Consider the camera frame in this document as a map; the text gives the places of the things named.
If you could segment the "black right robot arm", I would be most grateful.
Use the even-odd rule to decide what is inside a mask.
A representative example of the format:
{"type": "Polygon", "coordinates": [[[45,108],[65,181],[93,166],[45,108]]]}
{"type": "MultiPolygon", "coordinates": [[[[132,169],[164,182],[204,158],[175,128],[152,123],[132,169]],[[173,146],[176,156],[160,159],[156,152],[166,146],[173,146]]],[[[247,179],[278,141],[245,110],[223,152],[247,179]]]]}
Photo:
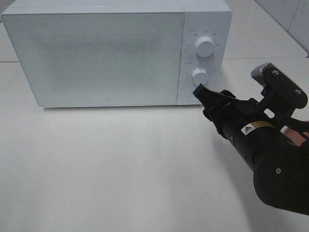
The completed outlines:
{"type": "Polygon", "coordinates": [[[269,118],[261,103],[239,100],[228,90],[215,92],[200,84],[193,95],[203,114],[253,171],[253,185],[265,204],[309,213],[309,143],[297,146],[269,118]]]}

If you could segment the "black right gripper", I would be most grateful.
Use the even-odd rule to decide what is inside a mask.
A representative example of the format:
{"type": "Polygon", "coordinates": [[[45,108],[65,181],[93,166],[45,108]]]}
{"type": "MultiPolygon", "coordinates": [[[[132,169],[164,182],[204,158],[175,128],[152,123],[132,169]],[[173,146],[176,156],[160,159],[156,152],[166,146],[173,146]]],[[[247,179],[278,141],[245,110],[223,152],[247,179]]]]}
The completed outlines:
{"type": "Polygon", "coordinates": [[[217,132],[225,139],[233,140],[237,132],[247,135],[245,127],[272,127],[269,118],[257,109],[258,101],[238,100],[228,90],[212,91],[200,84],[193,95],[204,106],[204,116],[213,122],[217,132]]]}

